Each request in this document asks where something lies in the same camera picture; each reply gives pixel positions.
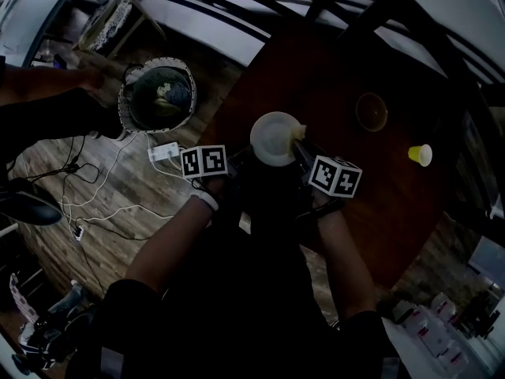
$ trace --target person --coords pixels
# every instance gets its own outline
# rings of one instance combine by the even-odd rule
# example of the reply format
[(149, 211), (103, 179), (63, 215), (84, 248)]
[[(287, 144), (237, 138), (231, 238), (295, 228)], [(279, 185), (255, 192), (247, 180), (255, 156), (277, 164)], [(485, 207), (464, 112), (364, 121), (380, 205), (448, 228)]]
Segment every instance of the person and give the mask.
[(121, 140), (117, 108), (104, 108), (89, 92), (100, 89), (98, 70), (29, 69), (9, 66), (0, 56), (0, 161), (14, 161), (42, 139), (102, 134)]
[[(337, 330), (314, 299), (291, 212), (294, 185), (284, 177), (250, 181), (255, 188), (241, 190), (251, 234), (230, 217), (232, 185), (206, 181), (205, 193), (192, 195), (144, 244), (125, 278), (110, 285), (65, 377), (408, 377), (343, 214), (316, 221)], [(320, 191), (313, 198), (314, 207), (329, 200)]]
[(21, 327), (19, 344), (23, 354), (13, 355), (22, 372), (48, 370), (71, 355), (78, 347), (96, 311), (87, 306), (86, 290), (77, 281), (59, 302)]

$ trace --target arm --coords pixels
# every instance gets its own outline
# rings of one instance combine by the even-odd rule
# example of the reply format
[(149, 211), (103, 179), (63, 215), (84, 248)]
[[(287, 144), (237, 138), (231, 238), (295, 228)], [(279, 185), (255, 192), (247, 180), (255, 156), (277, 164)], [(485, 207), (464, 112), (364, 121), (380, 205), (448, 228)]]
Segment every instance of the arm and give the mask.
[(145, 283), (162, 294), (166, 283), (200, 232), (212, 218), (212, 209), (190, 197), (177, 214), (140, 249), (126, 272), (126, 279)]
[(23, 69), (6, 65), (0, 82), (0, 106), (56, 96), (74, 88), (95, 91), (101, 84), (102, 76), (94, 69)]
[[(322, 193), (314, 192), (315, 202), (322, 203)], [(328, 279), (335, 307), (341, 319), (376, 309), (370, 272), (361, 259), (341, 212), (330, 213), (318, 220), (323, 242)]]

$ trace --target wrist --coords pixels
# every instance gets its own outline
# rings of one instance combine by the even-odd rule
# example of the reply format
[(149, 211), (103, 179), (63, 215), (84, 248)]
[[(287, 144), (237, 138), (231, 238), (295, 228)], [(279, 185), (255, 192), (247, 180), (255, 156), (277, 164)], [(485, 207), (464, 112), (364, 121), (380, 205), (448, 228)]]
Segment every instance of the wrist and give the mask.
[(192, 212), (195, 215), (205, 215), (210, 220), (214, 214), (212, 208), (195, 195), (191, 195), (186, 201), (186, 204), (192, 209)]
[(80, 87), (88, 92), (96, 92), (102, 88), (103, 76), (96, 69), (77, 70), (80, 78)]
[(223, 199), (225, 179), (222, 177), (207, 177), (202, 181), (202, 186), (214, 197)]
[(214, 199), (214, 197), (211, 194), (205, 191), (197, 191), (191, 196), (195, 197), (198, 201), (203, 202), (205, 205), (207, 205), (212, 210), (212, 212), (217, 212), (217, 210), (219, 209), (218, 202)]
[(331, 197), (317, 188), (312, 188), (312, 209), (319, 208), (331, 201)]
[(342, 210), (339, 209), (337, 211), (330, 212), (327, 215), (321, 216), (317, 220), (317, 225), (320, 228), (331, 226), (331, 225), (337, 224), (341, 218), (343, 218), (343, 214), (342, 214)]

